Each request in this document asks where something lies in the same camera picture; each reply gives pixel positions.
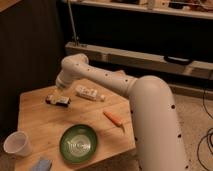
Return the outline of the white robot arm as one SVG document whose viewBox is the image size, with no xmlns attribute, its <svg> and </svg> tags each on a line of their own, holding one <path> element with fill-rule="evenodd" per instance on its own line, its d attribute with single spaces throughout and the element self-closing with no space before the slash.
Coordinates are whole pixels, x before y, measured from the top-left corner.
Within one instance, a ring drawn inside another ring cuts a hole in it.
<svg viewBox="0 0 213 171">
<path fill-rule="evenodd" d="M 67 89 L 81 78 L 129 100 L 141 171 L 190 171 L 174 97 L 164 80 L 150 75 L 135 78 L 93 67 L 84 54 L 63 58 L 56 87 Z"/>
</svg>

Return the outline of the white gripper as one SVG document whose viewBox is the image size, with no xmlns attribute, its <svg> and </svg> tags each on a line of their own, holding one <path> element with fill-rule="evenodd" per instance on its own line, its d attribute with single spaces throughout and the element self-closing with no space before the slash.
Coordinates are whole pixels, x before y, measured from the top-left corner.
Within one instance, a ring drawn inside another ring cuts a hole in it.
<svg viewBox="0 0 213 171">
<path fill-rule="evenodd" d="M 53 92 L 53 100 L 58 101 L 63 96 L 63 89 L 68 89 L 71 85 L 71 78 L 68 75 L 59 74 L 56 78 L 56 88 Z"/>
</svg>

